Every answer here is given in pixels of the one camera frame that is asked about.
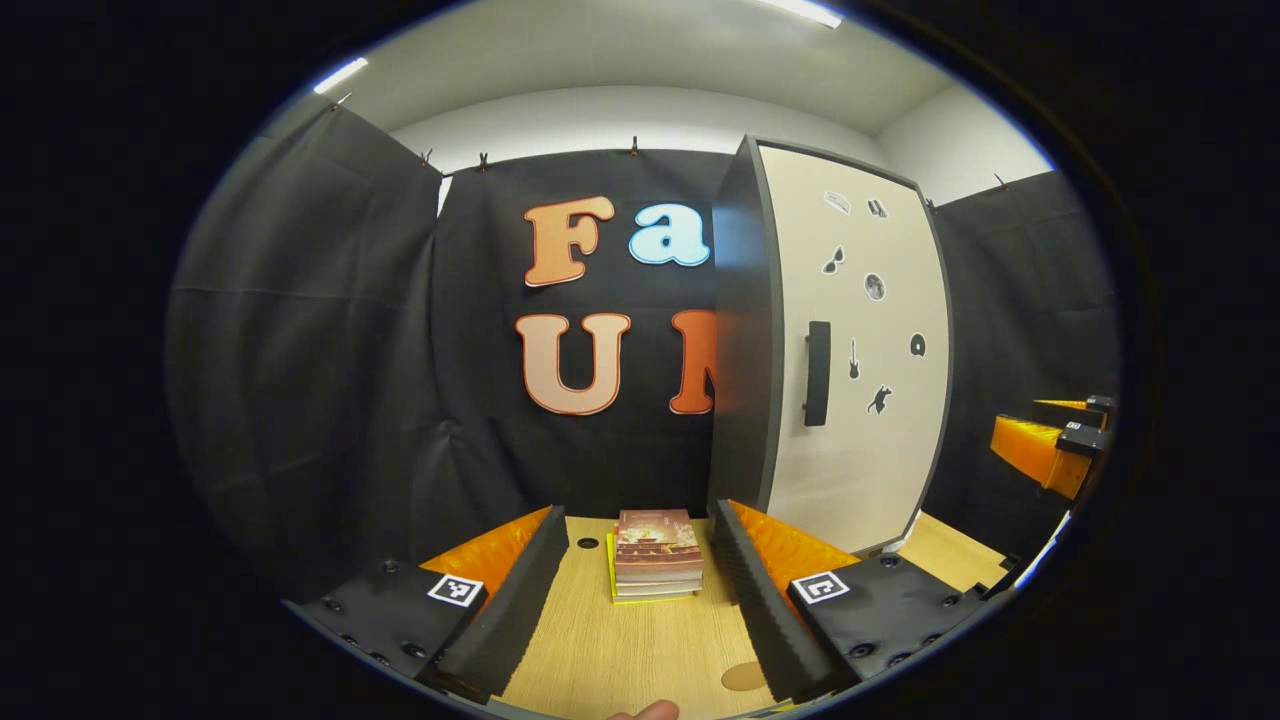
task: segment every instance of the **cabinet door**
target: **cabinet door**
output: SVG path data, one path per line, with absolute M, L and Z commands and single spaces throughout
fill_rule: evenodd
M 760 146 L 760 158 L 783 333 L 767 511 L 858 552 L 906 530 L 942 439 L 951 364 L 942 259 L 914 188 L 790 150 Z M 810 320 L 831 323 L 831 364 L 826 423 L 806 427 Z

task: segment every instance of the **book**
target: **book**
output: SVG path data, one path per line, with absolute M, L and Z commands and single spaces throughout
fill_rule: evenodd
M 655 593 L 645 596 L 621 596 L 618 594 L 618 582 L 613 568 L 613 553 L 617 548 L 613 533 L 605 534 L 605 543 L 609 551 L 609 589 L 613 591 L 613 605 L 641 605 L 645 602 L 664 602 L 668 600 L 680 600 L 685 597 L 692 597 L 692 591 L 689 592 L 676 592 L 676 593 Z
M 686 510 L 623 510 L 613 555 L 621 594 L 699 589 L 703 552 Z

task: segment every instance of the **yellow book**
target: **yellow book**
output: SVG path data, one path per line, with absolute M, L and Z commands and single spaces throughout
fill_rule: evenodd
M 613 533 L 608 533 L 605 536 L 604 541 L 605 541 L 605 544 L 608 546 L 608 550 L 609 550 L 609 592 L 612 593 L 612 597 L 613 597 L 613 605 L 643 605 L 643 603 L 648 603 L 648 602 L 671 602 L 673 600 L 687 600 L 690 597 L 694 597 L 692 594 L 689 594 L 689 596 L 684 596 L 684 597 L 659 597 L 657 600 L 645 600 L 645 598 L 639 598 L 639 600 L 618 600 L 618 575 L 617 575 L 617 570 L 614 570 L 614 568 L 613 568 L 613 555 L 616 552 Z

